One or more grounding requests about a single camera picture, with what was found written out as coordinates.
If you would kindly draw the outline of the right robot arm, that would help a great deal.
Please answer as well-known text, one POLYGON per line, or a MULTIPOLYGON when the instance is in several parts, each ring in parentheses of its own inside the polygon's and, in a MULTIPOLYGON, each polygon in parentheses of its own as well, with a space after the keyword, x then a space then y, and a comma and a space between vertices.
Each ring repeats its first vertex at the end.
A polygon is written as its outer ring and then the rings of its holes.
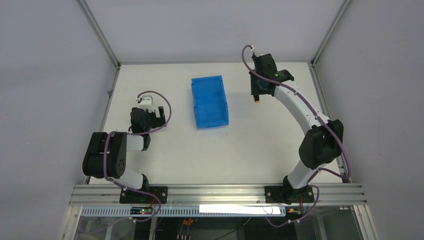
POLYGON ((316 110, 301 93, 293 75, 278 70, 271 54, 252 55, 254 69, 249 72, 250 90, 255 102, 261 95, 271 95, 280 101, 294 117, 304 133, 298 149, 299 162, 285 176, 282 185, 266 187, 268 203, 290 205, 311 193, 309 181, 318 170, 342 154, 344 126, 316 110))

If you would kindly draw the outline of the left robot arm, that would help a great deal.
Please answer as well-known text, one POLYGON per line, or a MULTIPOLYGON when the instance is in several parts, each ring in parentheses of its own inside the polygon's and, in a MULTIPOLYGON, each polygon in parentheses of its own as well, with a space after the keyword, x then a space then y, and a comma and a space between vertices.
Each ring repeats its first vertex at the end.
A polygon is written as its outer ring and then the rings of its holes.
POLYGON ((91 135, 83 162, 85 176, 111 180, 124 189, 136 189, 150 193, 147 176, 127 167, 128 152, 146 151, 151 143, 150 132, 165 126, 162 106, 155 110, 134 107, 130 112, 130 132, 94 132, 91 135))

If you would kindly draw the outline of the black yellow screwdriver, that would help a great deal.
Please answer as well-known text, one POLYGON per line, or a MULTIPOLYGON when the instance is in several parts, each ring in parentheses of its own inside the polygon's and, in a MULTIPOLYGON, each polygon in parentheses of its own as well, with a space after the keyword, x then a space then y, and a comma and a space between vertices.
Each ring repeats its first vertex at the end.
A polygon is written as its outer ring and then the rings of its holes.
POLYGON ((253 99, 255 103, 259 103, 260 102, 260 97, 259 95, 253 95, 253 99))

